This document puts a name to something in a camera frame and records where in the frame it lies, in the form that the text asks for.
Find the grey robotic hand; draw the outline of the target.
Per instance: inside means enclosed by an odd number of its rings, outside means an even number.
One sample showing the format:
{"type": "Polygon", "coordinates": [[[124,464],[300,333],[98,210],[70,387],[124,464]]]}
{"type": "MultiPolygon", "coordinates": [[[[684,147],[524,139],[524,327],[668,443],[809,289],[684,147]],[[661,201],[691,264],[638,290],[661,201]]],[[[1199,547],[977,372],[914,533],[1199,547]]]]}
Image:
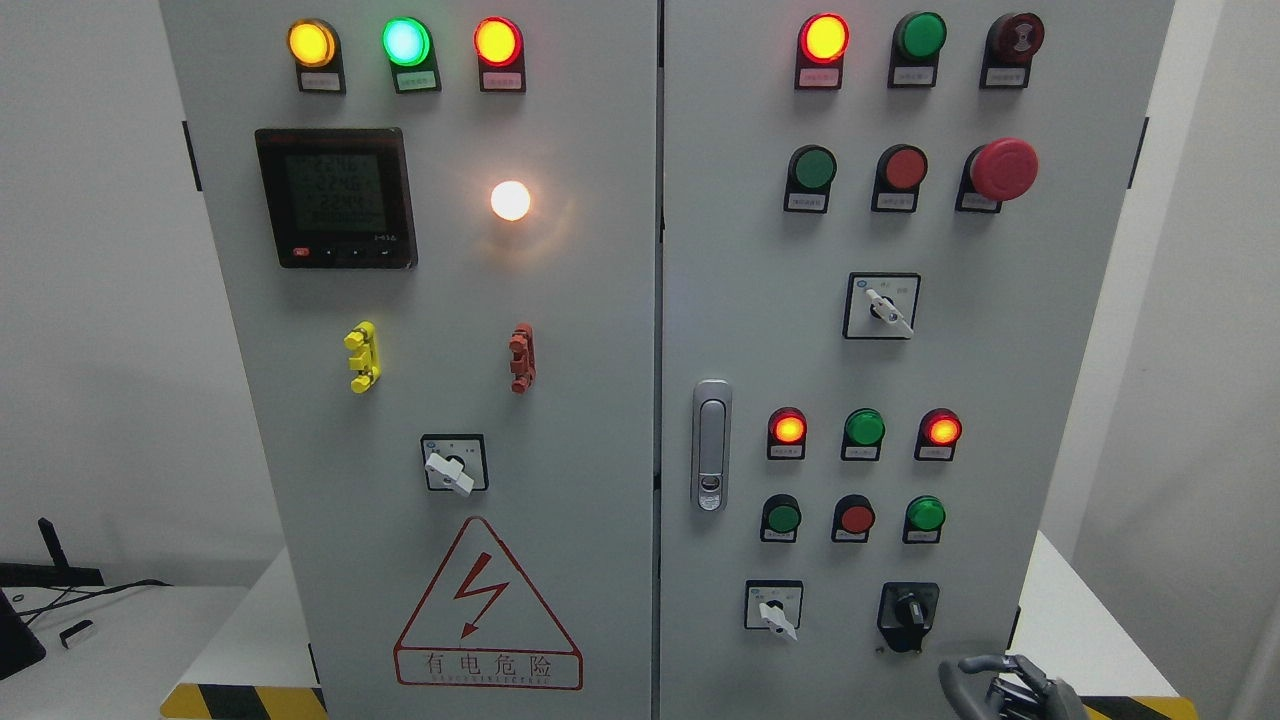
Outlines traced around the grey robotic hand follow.
{"type": "Polygon", "coordinates": [[[938,666],[945,698],[960,719],[1088,719],[1074,688],[1051,679],[1021,655],[977,655],[938,666]],[[983,698],[961,675],[996,673],[983,698]]]}

